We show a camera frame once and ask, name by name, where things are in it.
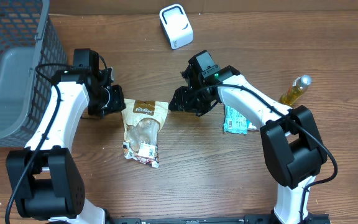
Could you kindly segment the small white brown wrapper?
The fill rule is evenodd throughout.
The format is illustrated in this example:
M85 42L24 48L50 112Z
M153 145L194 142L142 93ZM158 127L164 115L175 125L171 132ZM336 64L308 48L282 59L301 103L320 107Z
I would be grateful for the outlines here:
M123 142L124 157L153 168L159 168L158 147L142 142L138 152L132 150L129 142Z

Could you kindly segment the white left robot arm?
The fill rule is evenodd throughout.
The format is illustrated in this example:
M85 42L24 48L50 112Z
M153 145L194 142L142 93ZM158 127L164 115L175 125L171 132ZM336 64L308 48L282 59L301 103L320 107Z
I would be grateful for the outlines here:
M47 223L111 223L109 212L93 205L71 155L84 111L103 118L126 106L111 67L99 68L103 57L91 49L75 49L73 63L58 63L46 80L51 84L47 109L22 150L10 151L6 169L12 188L4 221L12 207L23 218Z

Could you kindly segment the teal wipes packet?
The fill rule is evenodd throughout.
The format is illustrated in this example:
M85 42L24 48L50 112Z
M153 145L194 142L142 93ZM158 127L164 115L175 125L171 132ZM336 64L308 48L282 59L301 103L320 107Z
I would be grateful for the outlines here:
M228 105L224 106L224 112L224 132L244 135L248 133L249 122L243 115L241 115L238 111Z

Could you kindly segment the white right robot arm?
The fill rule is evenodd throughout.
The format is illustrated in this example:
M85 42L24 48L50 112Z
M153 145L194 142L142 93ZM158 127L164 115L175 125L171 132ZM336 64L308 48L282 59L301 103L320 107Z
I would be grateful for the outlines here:
M309 187L327 161L311 111L281 104L253 87L240 71L221 68L204 50L181 73L187 84L175 90L170 111L202 116L217 103L238 111L260 131L265 165L278 184L269 214L245 215L243 223L329 223L307 210Z

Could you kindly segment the yellow liquid bottle grey cap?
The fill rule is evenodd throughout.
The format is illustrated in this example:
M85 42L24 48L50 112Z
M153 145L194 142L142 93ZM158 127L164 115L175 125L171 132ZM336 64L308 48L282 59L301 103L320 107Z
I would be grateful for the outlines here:
M301 95L303 95L312 84L309 75L302 75L292 83L291 87L280 97L279 102L284 105L292 106Z

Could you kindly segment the brown snack pouch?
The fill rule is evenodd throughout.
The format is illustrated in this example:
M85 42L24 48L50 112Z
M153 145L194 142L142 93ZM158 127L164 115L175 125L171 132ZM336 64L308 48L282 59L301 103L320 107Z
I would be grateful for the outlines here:
M126 98L126 108L121 111L124 123L124 142L138 154L142 147L155 147L158 133L168 114L168 103Z

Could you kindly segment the teal tissue pack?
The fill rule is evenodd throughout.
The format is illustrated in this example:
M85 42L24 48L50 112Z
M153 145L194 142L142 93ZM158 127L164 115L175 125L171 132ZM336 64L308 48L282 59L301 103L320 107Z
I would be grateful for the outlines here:
M247 129L249 131L258 131L258 127L254 126L250 121L247 122Z

